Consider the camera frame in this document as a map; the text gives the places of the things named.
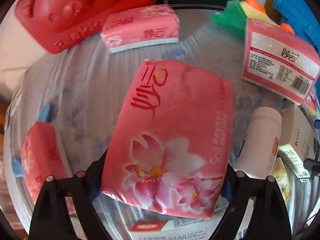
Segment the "white green medicine box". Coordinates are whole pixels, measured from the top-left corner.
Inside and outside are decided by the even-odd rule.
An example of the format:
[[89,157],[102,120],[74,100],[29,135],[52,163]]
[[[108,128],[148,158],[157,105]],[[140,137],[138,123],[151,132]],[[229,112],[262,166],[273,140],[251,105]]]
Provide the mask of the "white green medicine box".
[[302,183],[314,175],[304,167],[307,158],[319,159],[319,141],[300,108],[293,104],[282,112],[281,137],[278,153]]

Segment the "pink tissue pack barcode side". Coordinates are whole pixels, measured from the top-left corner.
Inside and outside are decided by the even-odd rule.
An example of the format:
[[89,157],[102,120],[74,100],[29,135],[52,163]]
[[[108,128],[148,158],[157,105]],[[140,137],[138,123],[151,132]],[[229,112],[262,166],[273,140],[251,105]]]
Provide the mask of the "pink tissue pack barcode side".
[[318,77],[319,56],[313,46],[278,25],[247,20],[244,80],[301,105]]

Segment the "pink tissue pack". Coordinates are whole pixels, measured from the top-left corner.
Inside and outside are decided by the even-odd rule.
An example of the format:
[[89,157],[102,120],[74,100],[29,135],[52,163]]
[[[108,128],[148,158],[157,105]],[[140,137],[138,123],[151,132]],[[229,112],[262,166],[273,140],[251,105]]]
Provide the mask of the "pink tissue pack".
[[32,169],[31,178],[24,175],[25,183],[33,203],[36,203],[41,187],[48,176],[55,179],[64,179],[73,176],[68,159],[65,152],[60,151],[62,147],[61,138],[56,135],[54,128],[54,137],[44,143],[45,150],[41,150],[39,160],[41,163],[39,168]]
[[182,61],[143,61],[112,133],[101,192],[165,215],[212,217],[232,123],[231,81]]
[[180,20],[167,4],[112,14],[100,36],[110,53],[179,41]]

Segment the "yellow duck plush green hood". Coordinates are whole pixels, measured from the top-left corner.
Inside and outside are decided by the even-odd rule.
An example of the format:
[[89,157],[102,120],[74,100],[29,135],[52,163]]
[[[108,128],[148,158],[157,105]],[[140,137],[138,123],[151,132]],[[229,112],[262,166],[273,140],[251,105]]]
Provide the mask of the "yellow duck plush green hood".
[[280,40],[296,36],[289,24],[277,24],[269,18],[265,7],[257,0],[228,1],[224,11],[213,13],[211,20],[241,38],[256,35],[259,39],[268,37]]

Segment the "yellow sachet packet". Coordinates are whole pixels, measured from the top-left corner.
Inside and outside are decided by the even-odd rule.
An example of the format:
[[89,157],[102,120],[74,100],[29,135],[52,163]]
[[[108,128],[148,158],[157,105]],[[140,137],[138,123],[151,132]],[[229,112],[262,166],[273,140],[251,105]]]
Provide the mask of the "yellow sachet packet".
[[291,186],[286,168],[280,157],[278,157],[274,162],[272,176],[278,183],[284,201],[287,202],[291,196]]

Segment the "white cream bottle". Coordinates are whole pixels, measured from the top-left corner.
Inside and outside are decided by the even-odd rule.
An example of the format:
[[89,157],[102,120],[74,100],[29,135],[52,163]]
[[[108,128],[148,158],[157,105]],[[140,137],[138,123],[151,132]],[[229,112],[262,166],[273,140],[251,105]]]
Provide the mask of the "white cream bottle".
[[244,145],[234,165],[251,178],[265,179],[272,169],[281,135],[281,114],[271,107],[259,107],[250,119]]

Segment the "blue plastic hanger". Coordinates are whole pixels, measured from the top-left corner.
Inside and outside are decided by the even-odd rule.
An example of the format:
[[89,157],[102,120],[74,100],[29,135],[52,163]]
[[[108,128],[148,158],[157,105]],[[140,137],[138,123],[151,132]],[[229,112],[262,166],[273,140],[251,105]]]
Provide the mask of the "blue plastic hanger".
[[50,144],[50,139],[54,137],[54,128],[50,124],[50,117],[53,106],[50,102],[46,103],[40,111],[37,122],[26,133],[20,148],[20,157],[13,156],[11,168],[15,178],[31,178],[32,169],[39,168],[41,150],[45,150],[44,143]]

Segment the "white remote control large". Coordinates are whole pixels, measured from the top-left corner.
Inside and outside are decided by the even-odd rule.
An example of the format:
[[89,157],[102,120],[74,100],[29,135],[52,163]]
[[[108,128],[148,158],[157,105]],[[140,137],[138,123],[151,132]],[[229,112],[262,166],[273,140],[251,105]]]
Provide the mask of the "white remote control large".
[[12,101],[5,114],[4,131],[8,129],[8,126],[10,124],[10,119],[15,115],[15,112],[20,105],[21,97],[22,97],[22,85],[19,85],[15,89],[14,96],[12,97]]

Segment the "blue plastic crate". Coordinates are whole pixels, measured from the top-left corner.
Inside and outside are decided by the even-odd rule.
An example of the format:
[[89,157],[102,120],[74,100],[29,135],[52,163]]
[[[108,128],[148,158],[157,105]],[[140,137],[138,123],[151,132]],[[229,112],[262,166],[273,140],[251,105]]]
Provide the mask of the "blue plastic crate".
[[273,8],[282,14],[282,23],[319,53],[319,22],[304,0],[274,0]]

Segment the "red bear suitcase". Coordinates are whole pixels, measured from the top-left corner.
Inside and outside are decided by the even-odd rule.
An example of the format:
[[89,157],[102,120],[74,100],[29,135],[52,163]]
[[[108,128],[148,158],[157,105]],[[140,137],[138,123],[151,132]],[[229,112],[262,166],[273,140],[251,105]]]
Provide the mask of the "red bear suitcase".
[[102,30],[108,16],[156,0],[18,0],[15,15],[49,53],[58,54]]

